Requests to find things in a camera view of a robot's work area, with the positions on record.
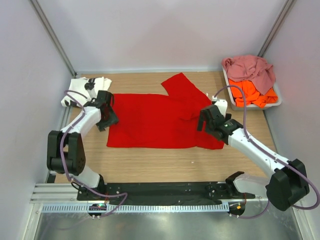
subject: white vent strip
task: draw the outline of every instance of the white vent strip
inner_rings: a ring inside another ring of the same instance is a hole
[[[45,203],[42,213],[104,213],[105,211],[90,210],[92,203]],[[115,205],[107,205],[107,211],[115,208]],[[223,202],[220,205],[200,206],[134,206],[122,205],[116,213],[194,213],[194,212],[228,212],[229,205]]]

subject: red shirt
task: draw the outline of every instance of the red shirt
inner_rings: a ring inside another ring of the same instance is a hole
[[[114,94],[119,122],[110,126],[108,147],[222,149],[224,143],[197,131],[200,110],[210,99],[179,73],[161,84],[168,93]]]

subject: gray floor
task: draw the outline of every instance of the gray floor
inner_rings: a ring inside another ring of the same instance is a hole
[[[262,211],[266,202],[247,202],[244,216]],[[273,206],[256,219],[226,212],[126,213],[87,219],[83,213],[43,213],[36,240],[301,240],[292,209]]]

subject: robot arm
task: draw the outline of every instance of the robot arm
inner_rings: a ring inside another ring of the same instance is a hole
[[[63,147],[65,162],[69,174],[79,182],[104,194],[104,179],[98,173],[92,171],[86,165],[86,156],[82,139],[89,130],[96,125],[99,131],[116,124],[119,120],[112,109],[113,95],[108,91],[98,91],[97,97],[84,105],[81,113],[66,127],[60,131],[51,131],[48,135],[47,168],[59,174],[64,174],[60,143],[63,134],[67,132]]]
[[[206,133],[238,149],[267,176],[267,178],[255,177],[243,172],[237,174],[233,184],[239,192],[267,197],[277,209],[285,211],[306,196],[310,190],[305,180],[276,160],[281,160],[307,176],[305,165],[298,159],[290,161],[275,153],[248,133],[249,138],[261,148],[258,149],[247,139],[243,126],[226,113],[227,106],[227,101],[219,99],[202,109],[197,130],[202,131],[205,122]]]

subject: white cloth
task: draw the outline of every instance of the white cloth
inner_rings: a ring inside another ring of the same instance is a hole
[[[87,97],[87,99],[80,94],[74,93],[74,92],[68,92],[68,94],[75,98],[81,105],[86,104],[87,102],[91,101],[91,97],[88,93],[88,91],[85,89],[85,84],[89,83],[89,78],[80,77],[80,78],[73,78],[71,79],[70,86],[68,90],[76,91],[78,93],[81,93]],[[97,77],[94,79],[94,88],[91,91],[95,92],[95,95],[98,94],[99,90],[108,91],[112,81],[109,78],[104,77]],[[64,96],[64,98],[61,100],[61,105],[63,107],[70,106],[70,97]]]

